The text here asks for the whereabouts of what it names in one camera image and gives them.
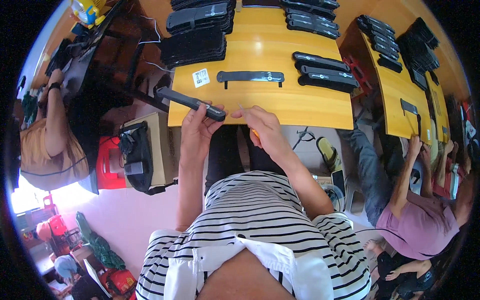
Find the striped shirt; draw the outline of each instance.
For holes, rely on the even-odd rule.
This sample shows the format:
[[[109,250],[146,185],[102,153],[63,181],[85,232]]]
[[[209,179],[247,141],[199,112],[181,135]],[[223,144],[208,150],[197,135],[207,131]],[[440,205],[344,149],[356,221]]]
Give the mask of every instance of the striped shirt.
[[[166,229],[152,234],[136,288],[137,298],[163,299],[164,295],[175,298],[169,293],[182,288],[168,287],[166,282],[167,285],[172,282],[181,285],[181,281],[172,280],[175,275],[172,275],[169,266],[173,263],[175,272],[184,271],[178,264],[182,261],[195,262],[202,247],[215,249],[212,246],[217,246],[215,251],[225,251],[230,249],[225,246],[233,249],[242,245],[250,250],[249,245],[252,244],[258,247],[281,245],[275,249],[280,248],[282,253],[294,256],[297,265],[304,255],[319,257],[319,268],[324,265],[328,269],[328,272],[323,272],[327,277],[322,284],[330,288],[324,292],[327,296],[315,299],[358,300],[370,291],[367,259],[352,230],[351,221],[339,212],[310,221],[302,212],[297,193],[287,177],[252,171],[215,183],[205,198],[205,210],[185,232]],[[262,262],[262,257],[253,254]],[[315,274],[296,273],[302,278],[295,278],[288,270],[263,265],[294,297],[310,299],[299,297],[302,291],[298,283],[309,280]],[[194,299],[213,271],[194,274],[192,278],[196,281],[196,289],[191,291],[191,296],[183,295],[183,299]],[[190,275],[176,276],[188,280]],[[319,281],[310,286],[315,288],[317,285]]]

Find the orange shirt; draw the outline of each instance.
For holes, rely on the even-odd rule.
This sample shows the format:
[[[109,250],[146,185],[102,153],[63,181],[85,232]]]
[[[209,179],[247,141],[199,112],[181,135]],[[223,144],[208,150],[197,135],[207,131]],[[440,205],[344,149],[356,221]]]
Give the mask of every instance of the orange shirt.
[[[41,119],[20,132],[20,174],[33,186],[52,191],[86,178],[89,172],[85,153],[70,128],[65,150],[55,157],[48,155],[45,147],[46,124],[47,119]]]

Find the red plastic chair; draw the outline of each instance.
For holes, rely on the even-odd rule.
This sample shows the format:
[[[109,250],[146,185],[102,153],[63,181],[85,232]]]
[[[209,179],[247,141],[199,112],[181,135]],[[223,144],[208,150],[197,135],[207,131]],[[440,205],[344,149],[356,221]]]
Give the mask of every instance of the red plastic chair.
[[[99,190],[116,190],[127,187],[125,178],[118,177],[117,173],[110,173],[110,163],[108,162],[110,149],[118,149],[119,142],[118,137],[100,137],[98,159],[96,160],[96,181]]]

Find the watch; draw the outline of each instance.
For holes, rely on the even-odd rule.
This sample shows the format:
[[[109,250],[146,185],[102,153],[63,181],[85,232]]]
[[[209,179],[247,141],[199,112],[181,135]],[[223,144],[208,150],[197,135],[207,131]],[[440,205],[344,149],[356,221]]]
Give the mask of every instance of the watch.
[[[50,87],[48,88],[48,93],[50,93],[50,90],[53,89],[53,88],[57,88],[58,90],[60,90],[61,88],[61,84],[59,84],[58,82],[54,82],[50,85]]]

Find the white collar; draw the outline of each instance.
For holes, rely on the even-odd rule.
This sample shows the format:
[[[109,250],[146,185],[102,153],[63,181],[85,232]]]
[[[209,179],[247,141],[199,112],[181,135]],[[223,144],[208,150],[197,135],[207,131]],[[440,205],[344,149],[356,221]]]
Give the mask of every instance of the white collar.
[[[299,300],[332,300],[333,286],[330,272],[319,250],[295,257],[287,247],[261,241],[239,238],[227,246],[208,246],[193,249],[193,260],[169,258],[165,278],[165,300],[195,299],[197,276],[213,272],[225,261],[247,248],[265,268],[283,273],[293,286]]]

